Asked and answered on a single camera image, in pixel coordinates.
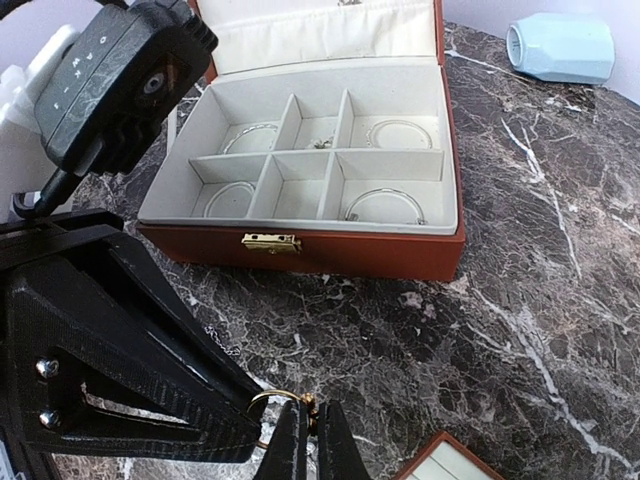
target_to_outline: bolt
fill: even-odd
[[[55,358],[42,358],[36,363],[36,370],[42,378],[52,378],[58,374],[60,370],[60,362]]]
[[[46,428],[56,428],[60,426],[60,414],[58,412],[45,410],[38,417],[40,423]]]
[[[153,95],[154,93],[157,93],[163,87],[166,80],[167,76],[162,72],[152,75],[144,86],[144,94]]]

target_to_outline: light blue vase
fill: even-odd
[[[603,21],[587,15],[537,13],[511,24],[513,68],[547,82],[599,85],[611,76],[615,50]]]

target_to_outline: white wall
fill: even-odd
[[[0,21],[0,72],[26,67],[62,25],[84,30],[102,8],[93,0],[33,0]]]
[[[616,65],[607,86],[640,104],[640,0],[443,0],[447,20],[504,37],[512,20],[532,13],[596,13],[611,27]],[[84,29],[100,6],[93,0],[33,0],[0,21],[0,72],[26,66],[65,23]]]
[[[616,64],[607,87],[640,104],[640,0],[443,0],[445,18],[504,38],[509,23],[537,12],[591,13],[608,23]]]

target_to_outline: jewelry box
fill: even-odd
[[[220,43],[139,230],[181,262],[451,280],[441,0],[192,5]]]

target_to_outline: jewelry box lid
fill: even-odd
[[[220,42],[218,75],[338,59],[444,63],[442,0],[189,0]]]

